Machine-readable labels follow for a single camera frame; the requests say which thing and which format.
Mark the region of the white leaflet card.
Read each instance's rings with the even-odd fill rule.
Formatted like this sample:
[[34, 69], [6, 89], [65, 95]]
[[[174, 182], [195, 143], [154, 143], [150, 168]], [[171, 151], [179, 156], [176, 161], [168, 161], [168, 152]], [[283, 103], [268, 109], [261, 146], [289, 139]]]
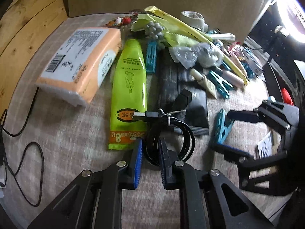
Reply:
[[257, 144], [258, 157], [260, 159], [270, 157], [272, 155], [272, 146], [272, 132], [270, 131]]

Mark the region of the pink cosmetic tube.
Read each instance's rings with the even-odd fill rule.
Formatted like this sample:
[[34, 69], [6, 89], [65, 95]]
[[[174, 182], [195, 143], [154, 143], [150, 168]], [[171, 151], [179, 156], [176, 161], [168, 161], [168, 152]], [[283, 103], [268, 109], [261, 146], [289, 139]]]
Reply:
[[241, 79], [239, 76], [233, 74], [230, 71], [224, 70], [221, 73], [221, 77], [227, 80], [230, 84], [238, 87], [238, 88], [243, 88], [244, 87], [244, 82], [243, 79]]

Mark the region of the red pouch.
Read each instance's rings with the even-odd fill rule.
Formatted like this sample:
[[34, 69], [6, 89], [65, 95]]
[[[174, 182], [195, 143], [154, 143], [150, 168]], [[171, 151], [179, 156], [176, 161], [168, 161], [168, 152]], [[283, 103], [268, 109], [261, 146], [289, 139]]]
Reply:
[[293, 100], [292, 100], [289, 92], [285, 88], [281, 89], [281, 94], [282, 94], [284, 103], [292, 105], [292, 106], [294, 105]]

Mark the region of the black storage tray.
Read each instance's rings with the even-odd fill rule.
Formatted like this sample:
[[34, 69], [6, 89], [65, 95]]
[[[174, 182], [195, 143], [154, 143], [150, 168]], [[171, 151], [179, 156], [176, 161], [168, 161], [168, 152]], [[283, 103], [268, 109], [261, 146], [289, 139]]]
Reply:
[[275, 97], [276, 101], [284, 102], [281, 89], [285, 88], [295, 106], [300, 106], [300, 99], [297, 89], [293, 86], [288, 76], [284, 73], [282, 68], [272, 59], [269, 58], [263, 67], [263, 75], [265, 77], [265, 84], [270, 96]]

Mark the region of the clear plastic lidded box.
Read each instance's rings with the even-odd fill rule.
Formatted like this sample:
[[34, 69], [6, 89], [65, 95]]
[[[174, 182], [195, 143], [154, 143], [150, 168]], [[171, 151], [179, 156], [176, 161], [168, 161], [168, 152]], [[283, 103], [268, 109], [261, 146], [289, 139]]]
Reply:
[[257, 75], [260, 76], [263, 74], [263, 68], [261, 61], [248, 49], [242, 48], [241, 52], [243, 53], [246, 62], [248, 63], [251, 70]]

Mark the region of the small white cream tube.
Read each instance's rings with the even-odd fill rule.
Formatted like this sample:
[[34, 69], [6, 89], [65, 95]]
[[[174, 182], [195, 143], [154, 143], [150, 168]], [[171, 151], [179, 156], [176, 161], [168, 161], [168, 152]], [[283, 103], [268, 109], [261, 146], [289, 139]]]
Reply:
[[204, 74], [199, 73], [196, 69], [190, 69], [191, 76], [202, 86], [207, 92], [209, 92], [215, 99], [217, 99], [217, 91], [214, 83], [212, 83]]

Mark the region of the long yellow wrapped tube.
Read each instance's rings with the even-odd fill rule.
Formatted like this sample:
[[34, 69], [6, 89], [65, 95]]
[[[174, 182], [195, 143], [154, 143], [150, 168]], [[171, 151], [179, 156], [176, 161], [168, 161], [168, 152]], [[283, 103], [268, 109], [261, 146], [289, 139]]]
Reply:
[[[160, 10], [156, 6], [148, 6], [144, 10], [147, 12], [151, 12], [156, 16], [161, 17], [172, 24], [175, 24], [180, 29], [182, 29], [182, 30], [186, 31], [187, 33], [189, 33], [190, 35], [192, 35], [198, 41], [212, 44], [212, 42], [209, 40], [209, 38], [207, 36], [204, 36], [198, 30], [192, 28], [188, 24], [182, 22], [180, 19], [177, 19], [176, 17], [168, 14], [167, 12]], [[248, 79], [243, 74], [243, 72], [236, 66], [236, 64], [228, 56], [226, 56], [223, 52], [221, 52], [221, 53], [223, 55], [223, 60], [225, 61], [225, 63], [243, 80], [244, 85], [248, 85]]]

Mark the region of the coffee mate sachet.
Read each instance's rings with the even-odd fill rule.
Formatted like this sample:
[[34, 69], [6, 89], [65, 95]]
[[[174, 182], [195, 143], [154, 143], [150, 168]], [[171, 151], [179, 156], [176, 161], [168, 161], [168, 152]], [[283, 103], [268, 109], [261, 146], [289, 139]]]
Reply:
[[239, 41], [233, 42], [232, 44], [227, 46], [227, 51], [231, 56], [236, 56], [238, 58], [243, 57], [243, 53]]

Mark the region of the crumpled clear plastic bag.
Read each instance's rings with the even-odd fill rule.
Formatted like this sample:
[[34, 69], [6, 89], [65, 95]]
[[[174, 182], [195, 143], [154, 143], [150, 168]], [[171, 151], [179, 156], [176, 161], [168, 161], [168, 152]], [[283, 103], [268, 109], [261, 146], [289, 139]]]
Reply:
[[219, 67], [223, 61], [222, 51], [208, 43], [192, 47], [170, 47], [169, 53], [175, 63], [181, 63], [186, 69], [193, 68], [196, 63], [203, 68]]

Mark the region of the black wallet pouch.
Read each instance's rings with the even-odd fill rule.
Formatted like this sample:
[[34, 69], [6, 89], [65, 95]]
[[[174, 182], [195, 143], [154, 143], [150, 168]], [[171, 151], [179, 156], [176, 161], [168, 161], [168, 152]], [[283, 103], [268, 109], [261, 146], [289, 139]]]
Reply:
[[157, 108], [174, 114], [195, 136], [209, 134], [206, 91], [181, 63], [175, 63], [167, 49], [157, 57]]

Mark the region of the green lotion tube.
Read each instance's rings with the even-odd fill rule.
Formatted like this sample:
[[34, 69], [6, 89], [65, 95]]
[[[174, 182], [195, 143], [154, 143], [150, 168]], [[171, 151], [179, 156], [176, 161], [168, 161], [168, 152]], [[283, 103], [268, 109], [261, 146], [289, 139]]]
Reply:
[[110, 150], [132, 147], [136, 138], [147, 131], [146, 123], [133, 119], [135, 112], [147, 110], [146, 69], [142, 48], [138, 40], [129, 39], [116, 64], [112, 88]]

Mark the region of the teal clothespin by tube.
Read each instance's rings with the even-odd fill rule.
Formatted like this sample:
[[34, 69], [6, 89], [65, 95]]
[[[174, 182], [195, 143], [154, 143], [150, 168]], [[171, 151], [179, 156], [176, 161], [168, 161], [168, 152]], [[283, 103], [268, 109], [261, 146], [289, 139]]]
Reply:
[[146, 50], [146, 72], [154, 74], [156, 72], [157, 65], [157, 42], [150, 40], [147, 43]]

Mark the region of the orange tissue pack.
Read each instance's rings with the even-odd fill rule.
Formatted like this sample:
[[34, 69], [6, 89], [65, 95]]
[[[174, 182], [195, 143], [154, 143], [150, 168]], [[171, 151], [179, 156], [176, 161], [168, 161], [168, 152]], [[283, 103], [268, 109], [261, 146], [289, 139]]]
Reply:
[[73, 106], [88, 106], [120, 47], [119, 29], [78, 28], [49, 60], [36, 85]]

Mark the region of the white bead cluster toy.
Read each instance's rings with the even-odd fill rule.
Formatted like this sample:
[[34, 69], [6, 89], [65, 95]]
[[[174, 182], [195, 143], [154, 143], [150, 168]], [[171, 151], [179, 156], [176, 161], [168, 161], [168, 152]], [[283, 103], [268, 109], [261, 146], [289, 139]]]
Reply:
[[163, 27], [160, 23], [150, 21], [145, 25], [144, 29], [145, 35], [151, 40], [164, 40], [165, 27]]

